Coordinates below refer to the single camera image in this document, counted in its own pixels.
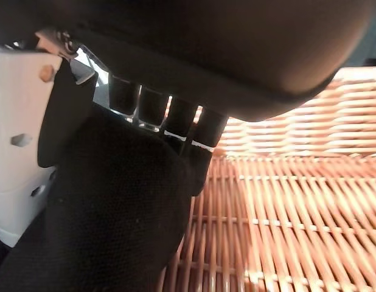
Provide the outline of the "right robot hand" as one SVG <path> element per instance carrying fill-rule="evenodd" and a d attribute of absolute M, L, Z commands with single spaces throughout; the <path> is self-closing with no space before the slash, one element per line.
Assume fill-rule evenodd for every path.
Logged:
<path fill-rule="evenodd" d="M 0 1 L 0 241 L 42 212 L 50 174 L 91 108 L 84 46 L 124 81 L 243 119 L 318 93 L 376 1 Z"/>

